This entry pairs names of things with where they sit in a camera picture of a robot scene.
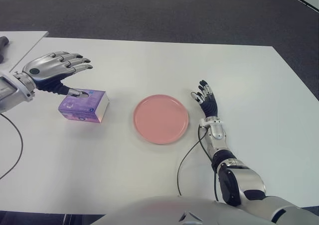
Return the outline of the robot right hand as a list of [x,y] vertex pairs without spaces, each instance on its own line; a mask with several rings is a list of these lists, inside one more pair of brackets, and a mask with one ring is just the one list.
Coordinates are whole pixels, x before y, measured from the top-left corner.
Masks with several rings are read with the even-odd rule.
[[205,117],[218,117],[217,102],[209,84],[201,80],[198,88],[201,92],[191,92],[191,97],[200,105]]

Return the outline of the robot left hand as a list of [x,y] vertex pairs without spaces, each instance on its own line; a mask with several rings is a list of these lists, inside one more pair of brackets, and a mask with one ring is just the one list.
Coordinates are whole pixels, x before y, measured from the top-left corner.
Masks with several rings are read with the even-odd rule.
[[88,93],[63,85],[62,80],[84,70],[92,69],[90,60],[77,53],[53,52],[27,63],[22,73],[38,90],[59,95],[86,98]]

